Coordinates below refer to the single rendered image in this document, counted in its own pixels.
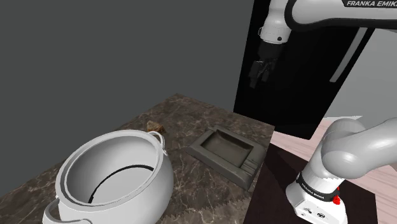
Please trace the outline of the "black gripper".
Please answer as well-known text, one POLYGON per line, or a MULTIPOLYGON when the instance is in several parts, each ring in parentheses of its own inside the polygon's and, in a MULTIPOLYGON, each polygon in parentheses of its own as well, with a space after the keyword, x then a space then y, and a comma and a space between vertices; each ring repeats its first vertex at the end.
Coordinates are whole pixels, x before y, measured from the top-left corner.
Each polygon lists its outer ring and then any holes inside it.
POLYGON ((268 80, 268 77, 275 69, 283 48, 283 44, 273 44, 265 41, 260 43, 258 48, 259 59, 253 62, 249 72, 249 86, 251 88, 256 88, 258 83, 268 80))

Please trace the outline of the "grey rectangular tray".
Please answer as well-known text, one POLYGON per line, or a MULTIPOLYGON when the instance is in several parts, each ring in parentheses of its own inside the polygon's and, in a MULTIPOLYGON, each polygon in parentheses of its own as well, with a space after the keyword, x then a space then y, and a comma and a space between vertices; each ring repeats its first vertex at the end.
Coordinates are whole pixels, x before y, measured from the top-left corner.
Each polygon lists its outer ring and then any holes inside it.
POLYGON ((260 170, 266 147, 219 125, 205 132, 185 152, 248 191, 260 170))

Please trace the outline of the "small brown chunk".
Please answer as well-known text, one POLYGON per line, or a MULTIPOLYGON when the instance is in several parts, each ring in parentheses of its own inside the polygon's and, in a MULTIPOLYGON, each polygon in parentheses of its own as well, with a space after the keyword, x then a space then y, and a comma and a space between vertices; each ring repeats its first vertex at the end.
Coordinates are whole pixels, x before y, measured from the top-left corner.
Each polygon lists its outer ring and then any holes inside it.
POLYGON ((154 121, 151 121, 151 120, 147 121, 146 129, 147 129, 148 132, 155 131, 155 132, 158 132, 160 134, 166 133, 166 130, 165 130, 165 128, 164 128, 164 126, 162 124, 154 122, 154 121))

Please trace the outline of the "white two-handled pot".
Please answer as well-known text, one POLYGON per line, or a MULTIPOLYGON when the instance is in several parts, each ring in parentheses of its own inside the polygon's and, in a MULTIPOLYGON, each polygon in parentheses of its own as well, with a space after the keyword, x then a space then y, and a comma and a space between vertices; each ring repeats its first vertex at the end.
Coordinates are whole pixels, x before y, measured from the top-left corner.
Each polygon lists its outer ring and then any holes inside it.
POLYGON ((110 132, 80 146, 62 164, 42 224, 156 224, 173 186, 161 134, 110 132))

